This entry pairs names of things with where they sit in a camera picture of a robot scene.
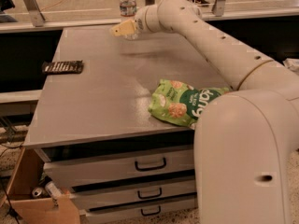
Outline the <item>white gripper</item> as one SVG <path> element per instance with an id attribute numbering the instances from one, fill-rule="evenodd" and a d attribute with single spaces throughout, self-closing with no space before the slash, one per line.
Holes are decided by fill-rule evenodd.
<path id="1" fill-rule="evenodd" d="M 158 6 L 150 5 L 140 8 L 135 14 L 135 20 L 129 19 L 114 25 L 110 32 L 114 36 L 137 35 L 141 33 L 158 33 L 161 26 L 158 19 Z"/>

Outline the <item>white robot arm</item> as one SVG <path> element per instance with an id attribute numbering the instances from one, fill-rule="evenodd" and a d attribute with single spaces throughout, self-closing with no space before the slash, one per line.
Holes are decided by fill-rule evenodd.
<path id="1" fill-rule="evenodd" d="M 287 166 L 299 147 L 299 76 L 202 21 L 186 0 L 142 7 L 111 32 L 182 35 L 232 89 L 196 125 L 201 224 L 292 224 Z"/>

